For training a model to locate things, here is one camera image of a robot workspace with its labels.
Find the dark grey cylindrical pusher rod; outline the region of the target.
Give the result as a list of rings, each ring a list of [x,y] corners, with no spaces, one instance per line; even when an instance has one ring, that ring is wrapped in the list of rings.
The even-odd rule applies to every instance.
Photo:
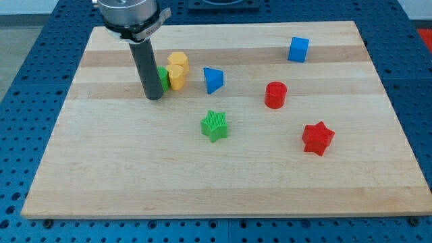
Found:
[[[163,87],[151,40],[147,39],[139,44],[129,44],[129,47],[136,64],[145,97],[152,101],[160,99],[163,96]]]

